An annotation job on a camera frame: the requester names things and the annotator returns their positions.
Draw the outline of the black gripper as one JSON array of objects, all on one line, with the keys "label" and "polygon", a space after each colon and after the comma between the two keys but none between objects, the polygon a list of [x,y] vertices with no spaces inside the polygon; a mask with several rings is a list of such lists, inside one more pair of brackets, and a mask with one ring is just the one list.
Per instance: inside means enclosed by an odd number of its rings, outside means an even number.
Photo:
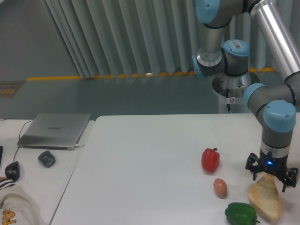
[{"label": "black gripper", "polygon": [[298,168],[287,168],[288,155],[280,158],[268,157],[265,153],[260,151],[258,157],[254,153],[250,153],[247,158],[245,169],[250,171],[253,175],[253,180],[257,179],[258,173],[265,172],[276,176],[279,180],[282,180],[284,193],[286,188],[295,188],[298,182]]}]

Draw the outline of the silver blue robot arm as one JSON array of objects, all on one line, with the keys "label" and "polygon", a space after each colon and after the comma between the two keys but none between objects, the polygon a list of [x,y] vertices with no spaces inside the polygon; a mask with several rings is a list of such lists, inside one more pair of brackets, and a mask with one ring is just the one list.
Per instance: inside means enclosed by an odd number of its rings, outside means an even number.
[{"label": "silver blue robot arm", "polygon": [[[244,98],[262,126],[260,154],[249,155],[246,169],[253,176],[274,175],[285,188],[295,187],[299,170],[286,164],[300,104],[300,53],[278,12],[278,2],[198,0],[195,10],[204,29],[201,47],[192,57],[196,75],[213,75],[214,91],[227,100]],[[248,45],[239,39],[222,40],[232,18],[243,13],[258,24],[283,84],[269,88],[260,83],[255,70],[248,69]]]}]

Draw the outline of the white sleeved forearm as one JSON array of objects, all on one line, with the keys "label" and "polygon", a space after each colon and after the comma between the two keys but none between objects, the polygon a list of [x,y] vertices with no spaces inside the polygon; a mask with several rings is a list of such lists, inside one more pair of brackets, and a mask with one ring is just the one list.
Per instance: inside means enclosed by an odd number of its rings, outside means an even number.
[{"label": "white sleeved forearm", "polygon": [[11,179],[0,178],[0,223],[2,225],[43,225],[38,206]]}]

